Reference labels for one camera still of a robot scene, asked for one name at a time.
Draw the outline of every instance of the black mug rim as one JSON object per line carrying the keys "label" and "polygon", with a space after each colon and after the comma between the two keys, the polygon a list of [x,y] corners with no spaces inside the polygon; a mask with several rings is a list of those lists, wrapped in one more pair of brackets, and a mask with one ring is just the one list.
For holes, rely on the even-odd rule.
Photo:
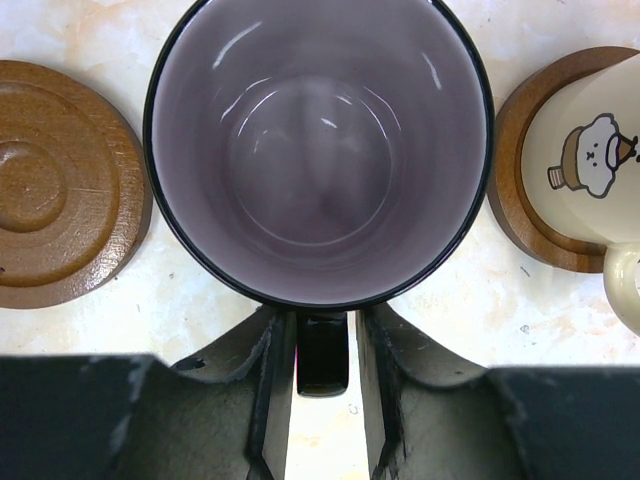
{"label": "black mug rim", "polygon": [[211,1],[215,0],[198,0],[195,4],[191,6],[191,8],[182,16],[182,18],[178,21],[177,25],[173,28],[171,33],[169,34],[168,39],[165,41],[158,60],[154,66],[153,72],[151,74],[151,79],[149,82],[149,88],[147,90],[147,96],[145,100],[144,106],[144,116],[142,122],[142,143],[143,143],[143,151],[145,164],[147,167],[147,172],[149,178],[151,180],[151,188],[153,190],[154,197],[156,198],[156,202],[164,217],[165,221],[169,225],[169,228],[173,232],[173,234],[178,238],[182,246],[191,254],[191,256],[210,274],[212,274],[215,278],[225,284],[227,287],[236,291],[237,293],[244,295],[252,300],[257,302],[271,305],[277,308],[284,309],[296,309],[296,310],[312,310],[315,312],[336,312],[336,311],[348,311],[348,310],[359,310],[363,308],[369,308],[374,305],[377,305],[382,302],[386,302],[395,298],[407,290],[415,287],[423,280],[425,280],[428,276],[430,276],[433,272],[435,272],[450,256],[451,254],[458,248],[462,240],[465,238],[471,226],[473,225],[480,208],[482,206],[485,193],[487,190],[487,185],[489,181],[489,175],[491,174],[491,164],[493,159],[493,135],[494,135],[494,123],[495,123],[495,112],[493,106],[493,95],[491,93],[491,87],[489,84],[489,78],[487,76],[487,72],[485,70],[484,64],[482,62],[482,58],[480,54],[471,40],[471,37],[462,26],[457,17],[453,14],[453,12],[441,1],[441,0],[428,0],[438,11],[439,13],[446,19],[449,25],[454,29],[458,38],[462,42],[465,47],[469,58],[473,64],[474,70],[476,72],[478,83],[480,85],[480,90],[482,93],[482,100],[485,111],[485,124],[486,124],[486,147],[485,147],[485,158],[484,158],[484,166],[482,170],[482,174],[480,176],[480,181],[478,182],[478,189],[474,196],[473,202],[471,204],[471,208],[467,213],[464,221],[460,229],[453,236],[451,241],[447,244],[447,246],[440,252],[440,254],[436,257],[434,261],[429,263],[425,268],[423,268],[416,275],[411,277],[409,280],[395,286],[392,289],[387,290],[384,293],[374,295],[372,297],[366,298],[364,300],[354,300],[349,302],[342,302],[336,304],[310,304],[310,303],[298,303],[285,301],[276,297],[272,297],[270,295],[265,295],[257,290],[249,288],[243,283],[239,282],[231,275],[228,275],[222,269],[215,265],[206,255],[204,255],[194,244],[191,242],[187,234],[184,232],[180,223],[173,215],[171,208],[169,207],[169,203],[167,202],[166,197],[162,191],[162,187],[160,185],[160,179],[158,177],[158,172],[155,167],[155,159],[153,156],[153,142],[152,142],[152,123],[153,123],[153,109],[155,105],[156,93],[158,90],[158,84],[160,82],[160,77],[162,75],[162,71],[164,70],[164,66],[166,64],[171,51],[175,43],[180,38],[182,31],[188,26],[190,21],[197,15],[202,7],[208,4]]}

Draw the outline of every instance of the cream mug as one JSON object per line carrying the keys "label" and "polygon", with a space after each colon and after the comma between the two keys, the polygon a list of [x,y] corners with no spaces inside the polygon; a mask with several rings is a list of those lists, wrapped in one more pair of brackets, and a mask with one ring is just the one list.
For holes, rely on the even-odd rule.
{"label": "cream mug", "polygon": [[569,238],[605,245],[604,285],[640,334],[640,55],[565,87],[534,118],[522,181],[540,218]]}

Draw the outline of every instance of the marble countertop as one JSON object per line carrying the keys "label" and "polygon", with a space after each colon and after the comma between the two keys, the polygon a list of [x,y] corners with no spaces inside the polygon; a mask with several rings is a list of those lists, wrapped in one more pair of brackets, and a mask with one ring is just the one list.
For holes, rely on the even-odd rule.
{"label": "marble countertop", "polygon": [[[5,0],[0,57],[40,63],[84,82],[140,134],[155,59],[191,3]],[[640,48],[638,0],[447,3],[485,61],[496,108],[527,76],[563,55],[598,45]],[[601,277],[527,257],[502,233],[486,202],[451,259],[391,304],[436,341],[487,366],[640,364],[640,340],[612,313]],[[54,308],[0,309],[0,353],[142,351],[172,363],[255,307],[201,269],[156,210],[143,246],[117,280]],[[313,478],[368,478],[355,355],[352,360],[344,396],[294,398],[288,479],[312,478],[309,471],[317,473]]]}

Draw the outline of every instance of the brown wooden coaster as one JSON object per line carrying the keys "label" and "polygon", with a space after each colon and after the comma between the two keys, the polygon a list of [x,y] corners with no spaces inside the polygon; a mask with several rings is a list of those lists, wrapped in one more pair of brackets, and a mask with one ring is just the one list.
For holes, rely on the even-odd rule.
{"label": "brown wooden coaster", "polygon": [[507,236],[537,260],[573,272],[601,273],[606,247],[559,234],[531,206],[521,169],[522,147],[531,122],[562,88],[638,53],[631,48],[597,47],[568,55],[525,80],[498,114],[489,203]]}
{"label": "brown wooden coaster", "polygon": [[60,304],[122,269],[149,227],[143,165],[135,133],[96,92],[0,61],[0,307]]}

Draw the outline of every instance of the cartoon illustration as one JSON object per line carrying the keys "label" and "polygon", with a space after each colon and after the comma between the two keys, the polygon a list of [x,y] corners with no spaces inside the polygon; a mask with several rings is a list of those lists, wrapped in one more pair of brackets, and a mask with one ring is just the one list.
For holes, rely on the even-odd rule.
{"label": "cartoon illustration", "polygon": [[620,134],[613,115],[603,113],[586,127],[573,130],[564,142],[560,166],[547,170],[554,190],[586,189],[595,198],[605,198],[616,180],[616,172],[638,155],[638,137]]}

